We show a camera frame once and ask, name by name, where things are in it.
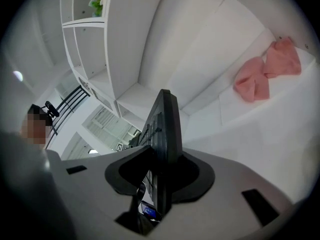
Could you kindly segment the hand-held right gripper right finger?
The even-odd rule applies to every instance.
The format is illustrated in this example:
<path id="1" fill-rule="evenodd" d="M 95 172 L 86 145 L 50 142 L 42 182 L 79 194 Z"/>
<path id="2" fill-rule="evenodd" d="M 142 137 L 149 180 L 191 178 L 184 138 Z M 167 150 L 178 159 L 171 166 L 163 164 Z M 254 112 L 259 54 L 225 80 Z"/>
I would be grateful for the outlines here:
<path id="1" fill-rule="evenodd" d="M 297 211 L 298 204 L 242 163 L 184 148 L 214 170 L 211 189 L 199 200 L 172 206 L 162 221 L 163 238 L 270 238 Z M 257 190 L 279 216 L 262 226 L 243 196 Z"/>

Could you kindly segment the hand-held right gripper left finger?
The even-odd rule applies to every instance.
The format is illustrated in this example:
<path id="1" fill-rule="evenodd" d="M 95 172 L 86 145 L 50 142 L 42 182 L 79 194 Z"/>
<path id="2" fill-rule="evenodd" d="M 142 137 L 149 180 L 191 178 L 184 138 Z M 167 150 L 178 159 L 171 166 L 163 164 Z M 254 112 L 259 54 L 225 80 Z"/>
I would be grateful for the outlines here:
<path id="1" fill-rule="evenodd" d="M 64 236 L 147 236 L 155 229 L 138 211 L 137 190 L 116 192 L 105 178 L 106 168 L 118 158 L 150 152 L 135 147 L 114 154 L 62 161 L 47 152 L 47 215 Z"/>

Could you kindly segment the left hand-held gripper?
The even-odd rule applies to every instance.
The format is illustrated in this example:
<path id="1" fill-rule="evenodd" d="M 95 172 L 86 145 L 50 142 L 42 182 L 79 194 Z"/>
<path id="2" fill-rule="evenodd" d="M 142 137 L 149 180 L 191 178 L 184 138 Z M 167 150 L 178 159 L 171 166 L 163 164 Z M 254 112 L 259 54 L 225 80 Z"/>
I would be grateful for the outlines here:
<path id="1" fill-rule="evenodd" d="M 118 143 L 116 148 L 115 148 L 115 151 L 124 151 L 124 150 L 127 150 L 127 149 L 131 149 L 131 148 L 134 148 L 134 147 L 138 147 L 139 146 L 139 137 L 141 135 L 141 132 L 138 131 L 135 136 L 129 141 L 128 144 L 123 144 L 123 143 Z"/>

